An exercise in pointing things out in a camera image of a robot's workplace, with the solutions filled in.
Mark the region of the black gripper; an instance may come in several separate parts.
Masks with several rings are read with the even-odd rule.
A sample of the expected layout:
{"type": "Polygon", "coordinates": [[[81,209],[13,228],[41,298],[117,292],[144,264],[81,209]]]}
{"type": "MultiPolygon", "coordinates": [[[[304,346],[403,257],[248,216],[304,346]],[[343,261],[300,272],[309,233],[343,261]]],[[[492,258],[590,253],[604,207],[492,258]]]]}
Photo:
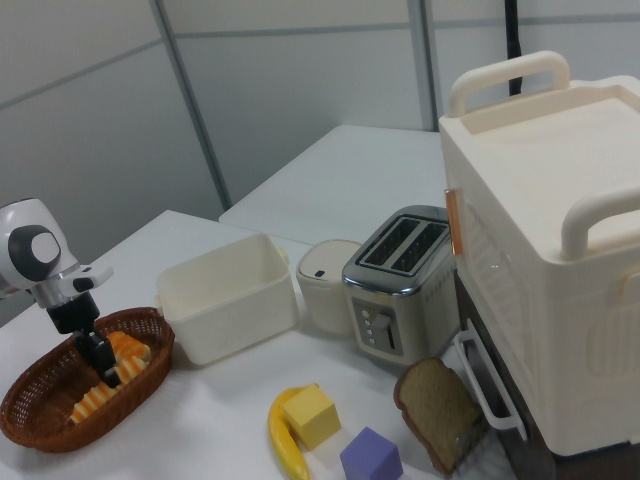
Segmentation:
{"type": "Polygon", "coordinates": [[[60,334],[73,333],[76,350],[88,365],[93,366],[109,388],[115,389],[121,385],[111,343],[92,332],[99,317],[99,309],[89,292],[84,292],[65,304],[48,308],[46,312],[60,334]]]}

